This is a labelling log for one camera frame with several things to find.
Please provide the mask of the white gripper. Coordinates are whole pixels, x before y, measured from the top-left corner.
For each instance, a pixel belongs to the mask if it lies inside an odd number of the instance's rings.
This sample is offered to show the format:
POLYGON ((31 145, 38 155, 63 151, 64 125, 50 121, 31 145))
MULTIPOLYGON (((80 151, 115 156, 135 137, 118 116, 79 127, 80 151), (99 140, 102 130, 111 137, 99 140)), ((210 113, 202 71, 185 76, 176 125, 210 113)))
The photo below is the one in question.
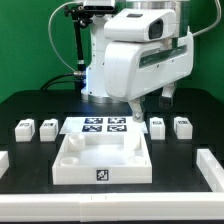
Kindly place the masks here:
POLYGON ((191 32, 179 38, 177 46, 172 49, 165 49, 161 41, 149 43, 113 41, 108 44, 105 51, 104 86, 111 98, 130 101, 133 120, 142 121, 144 119, 142 99, 138 97, 164 86, 159 97, 159 106, 162 109, 171 108, 176 90, 175 81, 188 76, 192 68, 191 32))

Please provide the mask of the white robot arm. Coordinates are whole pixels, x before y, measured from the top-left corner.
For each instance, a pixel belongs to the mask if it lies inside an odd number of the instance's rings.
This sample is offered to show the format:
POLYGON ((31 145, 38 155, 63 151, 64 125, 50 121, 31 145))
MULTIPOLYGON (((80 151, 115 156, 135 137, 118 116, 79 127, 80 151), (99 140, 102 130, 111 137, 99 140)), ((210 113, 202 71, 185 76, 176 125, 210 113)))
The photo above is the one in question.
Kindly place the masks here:
POLYGON ((91 15, 91 62, 82 91, 93 102, 126 102, 144 120, 144 96, 160 89, 173 104, 176 82, 193 68, 190 0, 85 0, 91 15))

